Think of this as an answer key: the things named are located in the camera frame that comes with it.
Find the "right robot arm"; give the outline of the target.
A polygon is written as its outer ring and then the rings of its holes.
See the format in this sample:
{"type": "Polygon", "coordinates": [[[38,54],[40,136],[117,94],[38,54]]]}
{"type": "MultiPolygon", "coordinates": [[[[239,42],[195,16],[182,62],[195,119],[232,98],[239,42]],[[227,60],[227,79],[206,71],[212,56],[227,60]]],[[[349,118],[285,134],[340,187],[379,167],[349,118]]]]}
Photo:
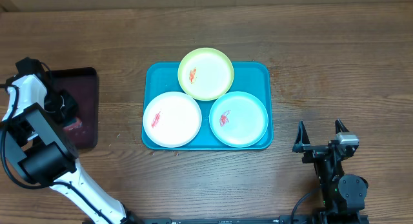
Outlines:
{"type": "Polygon", "coordinates": [[[359,146],[358,137],[349,131],[340,119],[335,120],[335,138],[326,145],[311,145],[304,126],[300,121],[297,138],[292,147],[294,153],[302,153],[302,162],[314,166],[319,180],[318,188],[305,194],[294,206],[291,223],[368,223],[359,211],[365,208],[368,182],[357,175],[346,174],[342,161],[351,158],[359,146]],[[321,192],[322,209],[315,209],[304,218],[295,217],[297,208],[311,195],[321,192]]]}

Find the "white plate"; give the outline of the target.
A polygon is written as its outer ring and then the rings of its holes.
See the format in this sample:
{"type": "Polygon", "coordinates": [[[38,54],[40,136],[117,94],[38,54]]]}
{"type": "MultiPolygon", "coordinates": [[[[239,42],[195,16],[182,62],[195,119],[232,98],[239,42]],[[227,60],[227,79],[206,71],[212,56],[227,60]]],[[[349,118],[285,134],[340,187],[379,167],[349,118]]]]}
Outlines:
{"type": "Polygon", "coordinates": [[[182,92],[165,92],[145,108],[143,129],[156,145],[177,148],[191,142],[202,123],[197,102],[182,92]]]}

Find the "yellow-green plate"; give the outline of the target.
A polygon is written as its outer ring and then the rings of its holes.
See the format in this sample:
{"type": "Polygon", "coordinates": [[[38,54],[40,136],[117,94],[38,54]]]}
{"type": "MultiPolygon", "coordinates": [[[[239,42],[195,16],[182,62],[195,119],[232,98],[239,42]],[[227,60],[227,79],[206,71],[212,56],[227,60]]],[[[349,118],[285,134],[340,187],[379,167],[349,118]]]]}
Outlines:
{"type": "Polygon", "coordinates": [[[186,94],[200,101],[211,101],[229,91],[234,81],[234,67],[221,51],[198,48],[181,60],[177,78],[186,94]]]}

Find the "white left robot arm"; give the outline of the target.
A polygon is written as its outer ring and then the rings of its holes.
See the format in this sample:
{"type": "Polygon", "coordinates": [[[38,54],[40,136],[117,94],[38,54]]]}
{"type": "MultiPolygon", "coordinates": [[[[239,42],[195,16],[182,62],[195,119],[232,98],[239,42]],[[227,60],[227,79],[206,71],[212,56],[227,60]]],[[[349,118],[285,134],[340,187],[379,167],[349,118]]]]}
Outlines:
{"type": "Polygon", "coordinates": [[[78,148],[97,145],[99,80],[92,67],[51,71],[26,57],[1,85],[9,104],[1,121],[1,161],[18,186],[51,188],[75,203],[89,223],[142,223],[81,166],[78,148]]]}

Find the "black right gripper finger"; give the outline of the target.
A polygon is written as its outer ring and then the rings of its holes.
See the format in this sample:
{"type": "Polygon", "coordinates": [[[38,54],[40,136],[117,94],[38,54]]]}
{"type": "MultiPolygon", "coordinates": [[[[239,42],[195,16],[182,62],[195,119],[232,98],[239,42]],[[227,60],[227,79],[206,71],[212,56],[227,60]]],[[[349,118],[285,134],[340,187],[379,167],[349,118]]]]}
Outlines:
{"type": "Polygon", "coordinates": [[[306,148],[310,147],[310,140],[304,126],[303,120],[299,121],[297,129],[297,138],[293,145],[294,152],[304,152],[306,148]]]}
{"type": "Polygon", "coordinates": [[[335,131],[336,134],[341,133],[341,132],[348,132],[348,129],[346,126],[343,124],[343,122],[340,119],[335,120],[335,131]]]}

